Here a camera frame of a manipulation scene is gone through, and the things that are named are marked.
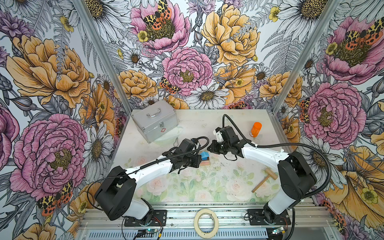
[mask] case lid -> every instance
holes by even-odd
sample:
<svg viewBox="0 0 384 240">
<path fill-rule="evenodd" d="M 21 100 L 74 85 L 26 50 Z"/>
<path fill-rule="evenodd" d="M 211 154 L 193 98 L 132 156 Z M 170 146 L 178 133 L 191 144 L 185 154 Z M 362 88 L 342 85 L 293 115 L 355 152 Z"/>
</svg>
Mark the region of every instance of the case lid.
<svg viewBox="0 0 384 240">
<path fill-rule="evenodd" d="M 173 115 L 176 115 L 173 107 L 161 99 L 157 103 L 134 113 L 132 118 L 141 129 L 145 128 L 144 132 L 148 132 Z"/>
</svg>

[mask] tape roll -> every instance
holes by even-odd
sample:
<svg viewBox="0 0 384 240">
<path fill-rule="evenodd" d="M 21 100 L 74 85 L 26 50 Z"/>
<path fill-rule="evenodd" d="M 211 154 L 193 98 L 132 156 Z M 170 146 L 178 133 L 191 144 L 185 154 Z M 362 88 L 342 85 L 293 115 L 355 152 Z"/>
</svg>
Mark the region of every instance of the tape roll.
<svg viewBox="0 0 384 240">
<path fill-rule="evenodd" d="M 211 218 L 214 220 L 214 229 L 211 232 L 209 232 L 209 233 L 203 232 L 200 229 L 200 227 L 199 227 L 199 218 L 203 214 L 210 215 Z M 211 238 L 211 237 L 215 236 L 217 231 L 218 231 L 218 218 L 217 218 L 216 214 L 212 210 L 210 210 L 210 209 L 202 209 L 202 210 L 198 211 L 196 216 L 195 216 L 194 227 L 195 227 L 195 231 L 197 232 L 197 234 L 200 237 L 205 238 L 205 239 Z"/>
</svg>

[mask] case handle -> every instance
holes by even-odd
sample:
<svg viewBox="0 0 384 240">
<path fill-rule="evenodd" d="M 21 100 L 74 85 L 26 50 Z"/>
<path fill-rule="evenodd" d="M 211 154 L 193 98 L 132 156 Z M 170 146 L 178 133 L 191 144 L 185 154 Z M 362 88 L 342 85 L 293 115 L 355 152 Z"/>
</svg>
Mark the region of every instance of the case handle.
<svg viewBox="0 0 384 240">
<path fill-rule="evenodd" d="M 148 113 L 148 114 L 147 114 L 147 117 L 149 117 L 149 118 L 154 118 L 154 117 L 156 117 L 157 115 L 159 115 L 160 112 L 161 112 L 161 109 L 158 108 L 158 109 L 157 109 L 157 113 L 155 113 L 154 115 L 150 115 L 150 114 Z"/>
</svg>

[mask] perforated metal strip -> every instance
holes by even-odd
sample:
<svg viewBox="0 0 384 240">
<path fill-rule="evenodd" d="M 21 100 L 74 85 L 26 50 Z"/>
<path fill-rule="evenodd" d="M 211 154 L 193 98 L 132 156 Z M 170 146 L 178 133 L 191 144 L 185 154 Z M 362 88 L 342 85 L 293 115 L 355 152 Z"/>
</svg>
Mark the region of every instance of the perforated metal strip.
<svg viewBox="0 0 384 240">
<path fill-rule="evenodd" d="M 125 238 L 132 240 L 137 230 L 123 230 Z M 151 237 L 150 234 L 137 238 L 137 240 L 157 239 L 158 233 Z M 211 239 L 265 239 L 268 237 L 265 228 L 220 228 Z M 90 230 L 87 240 L 124 240 L 121 230 Z M 194 229 L 164 229 L 162 240 L 202 239 Z"/>
</svg>

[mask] white table surface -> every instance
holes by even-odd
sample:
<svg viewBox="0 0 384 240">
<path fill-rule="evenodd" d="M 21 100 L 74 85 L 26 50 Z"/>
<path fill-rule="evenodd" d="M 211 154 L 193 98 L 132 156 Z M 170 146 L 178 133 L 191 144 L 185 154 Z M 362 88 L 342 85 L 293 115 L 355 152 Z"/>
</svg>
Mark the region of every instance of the white table surface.
<svg viewBox="0 0 384 240">
<path fill-rule="evenodd" d="M 121 166 L 125 169 L 153 161 L 172 148 L 176 138 L 178 144 L 185 138 L 200 136 L 206 136 L 212 142 L 216 139 L 213 131 L 222 126 L 223 114 L 229 115 L 253 142 L 263 145 L 279 143 L 268 113 L 263 109 L 176 110 L 179 125 L 150 144 L 130 118 L 116 150 L 112 168 Z M 256 138 L 249 135 L 254 122 L 262 124 Z M 205 140 L 200 140 L 200 143 L 205 144 Z M 149 202 L 266 202 L 280 187 L 279 178 L 269 178 L 252 193 L 251 190 L 266 176 L 265 165 L 242 158 L 232 162 L 223 155 L 212 153 L 209 156 L 209 166 L 200 166 L 198 169 L 188 167 L 179 175 L 174 171 L 158 177 L 137 189 L 136 196 Z"/>
</svg>

